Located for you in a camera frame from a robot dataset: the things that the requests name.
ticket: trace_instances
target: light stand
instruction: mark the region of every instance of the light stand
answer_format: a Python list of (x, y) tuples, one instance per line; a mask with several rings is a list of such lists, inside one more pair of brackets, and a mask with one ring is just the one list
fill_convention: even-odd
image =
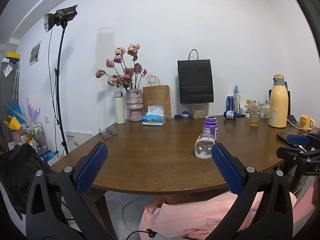
[(57, 63), (57, 68), (54, 69), (54, 72), (56, 74), (56, 86), (57, 86), (56, 88), (57, 112), (58, 112), (57, 124), (60, 127), (61, 136), (62, 136), (61, 145), (64, 147), (66, 154), (69, 154), (69, 151), (68, 151), (66, 138), (63, 132), (61, 109), (60, 109), (60, 93), (59, 93), (60, 57), (61, 57), (61, 49), (62, 49), (64, 33), (66, 31), (68, 21), (73, 20), (73, 18), (76, 17), (76, 15), (78, 14), (76, 11), (77, 6), (78, 5), (74, 5), (68, 8), (57, 10), (55, 14), (47, 13), (44, 15), (44, 28), (46, 32), (51, 30), (54, 27), (54, 25), (57, 25), (57, 26), (61, 25), (62, 27), (62, 35), (61, 35), (59, 54), (58, 54), (58, 63)]
[(60, 41), (60, 47), (59, 47), (59, 53), (58, 53), (58, 63), (57, 63), (57, 68), (54, 69), (54, 72), (56, 74), (56, 99), (57, 99), (57, 111), (58, 111), (58, 125), (60, 125), (60, 131), (61, 131), (61, 136), (62, 136), (62, 146), (64, 147), (66, 154), (69, 154), (68, 151), (68, 146), (67, 146), (67, 142), (66, 142), (66, 138), (64, 136), (64, 132), (63, 132), (63, 126), (62, 126), (62, 119), (61, 119), (61, 109), (60, 109), (60, 93), (59, 93), (59, 76), (60, 76), (60, 57), (61, 57), (61, 48), (62, 48), (62, 42), (63, 42), (63, 37), (64, 37), (64, 33), (66, 31), (66, 27), (68, 25), (67, 21), (64, 21), (61, 23), (62, 26), (62, 35), (61, 35), (61, 41)]

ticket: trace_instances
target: floor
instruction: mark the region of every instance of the floor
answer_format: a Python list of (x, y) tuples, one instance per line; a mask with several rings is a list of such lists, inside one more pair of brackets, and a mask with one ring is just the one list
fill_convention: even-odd
[[(15, 210), (9, 202), (9, 198), (0, 183), (0, 189), (6, 203), (7, 210), (10, 214), (12, 221), (20, 229), (20, 231), (25, 235), (26, 234), (26, 225), (25, 225), (25, 215), (22, 215), (23, 220), (21, 221)], [(106, 193), (107, 205), (109, 208), (110, 217), (118, 236), (119, 240), (126, 240), (127, 236), (138, 230), (140, 220), (144, 211), (144, 205), (147, 204), (154, 196), (151, 195), (133, 195), (108, 191)], [(124, 216), (122, 219), (122, 210), (124, 208)], [(62, 205), (62, 210), (66, 218), (72, 218), (69, 210)], [(69, 225), (73, 228), (79, 230), (78, 226), (74, 221), (69, 221)], [(155, 240), (167, 240), (164, 236), (157, 234)], [(130, 236), (130, 240), (140, 240), (139, 233), (135, 233)]]

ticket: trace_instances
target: wooden table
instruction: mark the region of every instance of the wooden table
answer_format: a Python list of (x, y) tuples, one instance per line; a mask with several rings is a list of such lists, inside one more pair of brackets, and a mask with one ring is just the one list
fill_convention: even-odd
[[(286, 144), (276, 138), (277, 133), (307, 133), (291, 125), (285, 129), (270, 127), (268, 119), (260, 119), (258, 127), (251, 127), (249, 118), (245, 117), (233, 121), (217, 116), (217, 121), (218, 142), (223, 143), (244, 166), (253, 166), (258, 171), (271, 169), (281, 162), (276, 157), (276, 150)], [(225, 186), (213, 160), (195, 156), (194, 144), (202, 133), (203, 123), (203, 119), (172, 119), (162, 127), (142, 126), (141, 122), (128, 120), (125, 124), (114, 124), (118, 134), (105, 141), (107, 161), (90, 194), (83, 196), (111, 234), (115, 235), (110, 217), (105, 212), (104, 193), (107, 190), (159, 195), (201, 192)], [(68, 165), (74, 166), (98, 141), (98, 135), (94, 136), (51, 169), (60, 172)]]

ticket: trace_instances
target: purple plastic item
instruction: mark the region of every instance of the purple plastic item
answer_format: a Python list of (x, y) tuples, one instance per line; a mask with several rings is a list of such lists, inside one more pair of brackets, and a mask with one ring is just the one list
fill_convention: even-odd
[(214, 136), (214, 141), (218, 138), (218, 122), (214, 116), (207, 116), (203, 124), (203, 133), (211, 133)]
[(38, 108), (36, 108), (36, 110), (35, 110), (35, 108), (34, 108), (31, 104), (29, 104), (28, 98), (27, 98), (27, 104), (28, 104), (28, 114), (29, 114), (29, 117), (30, 117), (30, 119), (32, 120), (32, 123), (34, 123), (35, 120), (37, 119), (37, 117), (38, 117), (39, 114), (40, 114), (40, 107), (39, 107), (39, 111), (38, 111)]

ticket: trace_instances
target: brown paper bag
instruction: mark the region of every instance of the brown paper bag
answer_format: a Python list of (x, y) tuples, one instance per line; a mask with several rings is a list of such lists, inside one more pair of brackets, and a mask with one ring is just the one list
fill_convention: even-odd
[(171, 106), (170, 106), (170, 89), (169, 86), (150, 86), (143, 87), (143, 105), (144, 112), (147, 114), (148, 106), (163, 106), (166, 119), (171, 119)]

